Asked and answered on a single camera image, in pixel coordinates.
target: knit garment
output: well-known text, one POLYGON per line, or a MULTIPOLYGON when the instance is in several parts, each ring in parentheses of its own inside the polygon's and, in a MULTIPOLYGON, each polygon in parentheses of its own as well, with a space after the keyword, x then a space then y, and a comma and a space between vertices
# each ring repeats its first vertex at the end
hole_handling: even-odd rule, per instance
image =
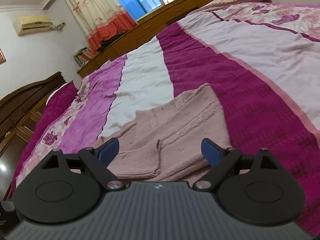
POLYGON ((145 181, 186 180, 193 184, 210 170, 201 154, 209 138, 230 147, 222 106, 209 84, 181 93, 172 101, 147 111, 110 137, 119 139, 119 154, 108 169, 120 179, 145 181))

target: headboard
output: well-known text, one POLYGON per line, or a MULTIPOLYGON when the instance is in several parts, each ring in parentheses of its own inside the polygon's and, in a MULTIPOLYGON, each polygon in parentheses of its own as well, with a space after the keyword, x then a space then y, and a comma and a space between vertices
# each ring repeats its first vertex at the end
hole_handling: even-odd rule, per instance
POLYGON ((41 118, 47 98, 64 83, 61 72, 57 72, 0 100, 0 200, 5 200, 11 190, 20 155, 41 118))

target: curtain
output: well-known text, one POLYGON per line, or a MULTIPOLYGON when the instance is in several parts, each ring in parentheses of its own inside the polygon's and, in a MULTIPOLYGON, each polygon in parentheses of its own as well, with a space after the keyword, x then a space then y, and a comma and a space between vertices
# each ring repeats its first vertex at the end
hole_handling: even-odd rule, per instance
POLYGON ((100 42, 137 25, 118 0, 65 0, 95 52, 100 42))

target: bedspread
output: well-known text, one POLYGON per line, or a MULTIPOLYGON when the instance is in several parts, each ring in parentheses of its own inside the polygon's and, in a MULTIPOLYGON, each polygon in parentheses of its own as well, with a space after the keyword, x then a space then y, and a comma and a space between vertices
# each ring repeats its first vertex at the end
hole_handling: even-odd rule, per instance
POLYGON ((69 111, 24 163, 18 183, 50 149, 91 146, 134 120, 137 110, 208 83, 231 145, 247 154, 270 149, 305 190, 298 223, 318 233, 319 32, 318 8, 245 3, 185 17, 86 77, 69 111))

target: drawer handle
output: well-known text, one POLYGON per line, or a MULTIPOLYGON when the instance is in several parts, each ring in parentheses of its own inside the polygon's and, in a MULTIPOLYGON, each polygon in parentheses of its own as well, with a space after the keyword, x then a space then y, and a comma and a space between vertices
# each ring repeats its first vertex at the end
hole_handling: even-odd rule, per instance
POLYGON ((175 12, 178 12, 178 11, 182 10, 183 8, 184 8, 184 7, 181 7, 181 8, 179 8, 179 9, 176 9, 175 12))
POLYGON ((145 31, 146 29, 150 28, 152 26, 152 24, 150 24, 149 26, 145 27, 143 30, 145 31))

